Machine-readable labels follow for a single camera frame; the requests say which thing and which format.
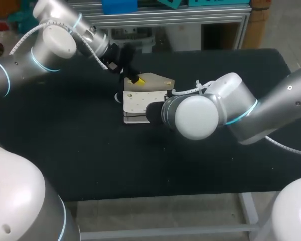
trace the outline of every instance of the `gray floor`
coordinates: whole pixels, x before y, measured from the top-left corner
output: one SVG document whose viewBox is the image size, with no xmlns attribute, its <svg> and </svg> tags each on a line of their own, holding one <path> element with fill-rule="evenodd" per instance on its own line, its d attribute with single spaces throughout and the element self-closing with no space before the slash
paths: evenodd
<svg viewBox="0 0 301 241">
<path fill-rule="evenodd" d="M 261 47 L 277 48 L 290 69 L 297 70 L 301 67 L 301 0 L 273 0 L 270 11 Z M 261 213 L 273 193 L 255 193 L 253 196 Z M 243 223 L 236 194 L 87 201 L 69 205 L 77 208 L 74 212 L 83 232 Z M 143 239 L 248 240 L 245 233 Z M 272 240 L 275 239 L 270 235 L 268 241 Z"/>
</svg>

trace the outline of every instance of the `robotic arm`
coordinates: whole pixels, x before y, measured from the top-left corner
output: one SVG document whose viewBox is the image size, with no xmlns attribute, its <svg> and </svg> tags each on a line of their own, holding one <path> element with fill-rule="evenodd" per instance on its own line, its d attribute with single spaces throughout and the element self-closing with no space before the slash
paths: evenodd
<svg viewBox="0 0 301 241">
<path fill-rule="evenodd" d="M 301 69 L 260 100 L 235 73 L 172 95 L 162 106 L 161 118 L 183 136 L 200 140 L 217 126 L 228 126 L 239 143 L 252 144 L 301 118 Z"/>
<path fill-rule="evenodd" d="M 129 64 L 134 50 L 120 49 L 109 44 L 100 29 L 89 24 L 64 0 L 39 0 L 33 11 L 40 24 L 26 33 L 7 57 L 0 57 L 0 97 L 38 77 L 60 71 L 78 50 L 93 57 L 103 69 L 120 74 L 125 67 L 127 76 L 136 83 L 138 71 Z M 34 46 L 26 54 L 14 54 L 22 42 L 39 30 Z"/>
</svg>

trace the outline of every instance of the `aluminum frame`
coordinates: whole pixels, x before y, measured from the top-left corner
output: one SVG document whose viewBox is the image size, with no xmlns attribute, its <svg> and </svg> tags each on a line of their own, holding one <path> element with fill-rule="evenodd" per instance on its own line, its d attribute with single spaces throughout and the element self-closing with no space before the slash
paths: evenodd
<svg viewBox="0 0 301 241">
<path fill-rule="evenodd" d="M 191 234 L 210 234 L 210 233 L 232 233 L 248 232 L 250 241 L 264 241 L 271 232 L 271 213 L 274 202 L 279 193 L 270 201 L 264 214 L 259 220 L 255 204 L 251 193 L 239 193 L 240 203 L 247 224 L 239 225 L 218 225 L 203 227 L 180 227 L 180 228 L 155 228 L 155 229 L 137 229 L 121 231 L 103 231 L 103 232 L 84 232 L 81 234 L 81 240 L 101 240 L 115 238 L 137 238 L 137 237 L 155 237 L 155 236 L 177 236 Z"/>
<path fill-rule="evenodd" d="M 252 8 L 249 4 L 216 6 L 180 6 L 178 9 L 143 7 L 129 14 L 105 15 L 100 0 L 69 0 L 69 5 L 100 28 L 154 27 L 178 24 L 240 23 L 234 49 L 240 49 Z"/>
</svg>

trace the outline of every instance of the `black tabletop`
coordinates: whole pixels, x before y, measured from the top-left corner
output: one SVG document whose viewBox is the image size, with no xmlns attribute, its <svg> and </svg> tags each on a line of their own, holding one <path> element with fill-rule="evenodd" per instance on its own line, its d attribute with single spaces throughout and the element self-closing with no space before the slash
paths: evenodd
<svg viewBox="0 0 301 241">
<path fill-rule="evenodd" d="M 144 54 L 134 66 L 174 79 L 177 90 L 236 72 L 257 98 L 290 73 L 276 50 Z M 265 140 L 243 146 L 226 127 L 190 141 L 124 124 L 117 78 L 76 58 L 11 93 L 0 100 L 0 143 L 37 165 L 65 201 L 276 191 L 301 177 L 301 156 Z M 301 149 L 301 120 L 271 136 Z"/>
</svg>

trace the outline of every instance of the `yellow object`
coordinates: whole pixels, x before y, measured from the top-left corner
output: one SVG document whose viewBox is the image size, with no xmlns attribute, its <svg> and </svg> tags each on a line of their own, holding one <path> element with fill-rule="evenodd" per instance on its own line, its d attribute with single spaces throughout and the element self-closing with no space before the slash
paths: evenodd
<svg viewBox="0 0 301 241">
<path fill-rule="evenodd" d="M 144 86 L 146 84 L 146 82 L 144 80 L 142 80 L 141 78 L 139 78 L 139 80 L 136 82 L 136 84 L 138 86 Z"/>
</svg>

